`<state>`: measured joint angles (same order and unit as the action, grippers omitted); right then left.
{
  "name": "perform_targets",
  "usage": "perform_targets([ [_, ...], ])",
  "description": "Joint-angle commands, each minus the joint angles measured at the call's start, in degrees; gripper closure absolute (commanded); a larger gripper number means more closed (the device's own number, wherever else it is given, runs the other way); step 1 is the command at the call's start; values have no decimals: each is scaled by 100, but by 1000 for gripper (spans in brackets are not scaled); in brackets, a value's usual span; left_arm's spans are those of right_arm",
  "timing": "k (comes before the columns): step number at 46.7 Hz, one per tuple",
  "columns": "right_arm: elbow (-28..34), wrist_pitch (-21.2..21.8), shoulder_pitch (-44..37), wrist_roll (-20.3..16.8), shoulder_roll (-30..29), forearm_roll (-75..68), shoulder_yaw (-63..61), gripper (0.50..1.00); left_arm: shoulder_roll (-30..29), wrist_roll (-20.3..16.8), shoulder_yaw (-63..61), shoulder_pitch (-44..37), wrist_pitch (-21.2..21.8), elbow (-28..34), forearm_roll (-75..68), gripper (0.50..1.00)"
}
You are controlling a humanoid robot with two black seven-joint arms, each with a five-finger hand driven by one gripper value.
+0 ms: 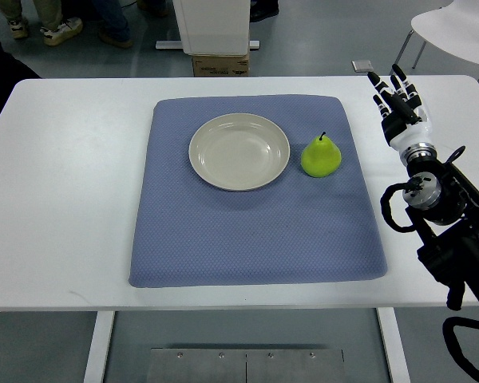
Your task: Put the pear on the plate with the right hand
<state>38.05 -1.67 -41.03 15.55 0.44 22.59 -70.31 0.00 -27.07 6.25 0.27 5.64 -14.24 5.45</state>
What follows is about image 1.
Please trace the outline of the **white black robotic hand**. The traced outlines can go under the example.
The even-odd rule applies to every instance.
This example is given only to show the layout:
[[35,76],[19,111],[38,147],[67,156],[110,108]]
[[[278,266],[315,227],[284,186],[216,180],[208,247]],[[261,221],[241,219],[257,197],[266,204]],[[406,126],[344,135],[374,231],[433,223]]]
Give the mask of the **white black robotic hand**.
[[402,69],[392,65],[393,74],[387,84],[374,72],[367,74],[376,93],[374,103],[382,118],[386,143],[404,165],[418,157],[437,155],[432,142],[432,123],[427,107],[416,86]]

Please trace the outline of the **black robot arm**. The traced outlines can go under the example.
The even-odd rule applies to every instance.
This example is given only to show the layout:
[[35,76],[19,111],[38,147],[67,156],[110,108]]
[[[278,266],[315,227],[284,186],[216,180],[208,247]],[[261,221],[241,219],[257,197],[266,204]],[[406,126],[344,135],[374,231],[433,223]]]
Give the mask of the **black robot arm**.
[[[459,311],[466,290],[479,302],[479,191],[454,165],[460,147],[441,162],[430,144],[402,153],[409,179],[390,185],[380,199],[385,222],[400,233],[416,232],[422,241],[418,260],[434,279],[447,286],[446,305]],[[456,364],[476,382],[479,369],[461,350],[457,327],[479,330],[479,321],[447,318],[442,334]]]

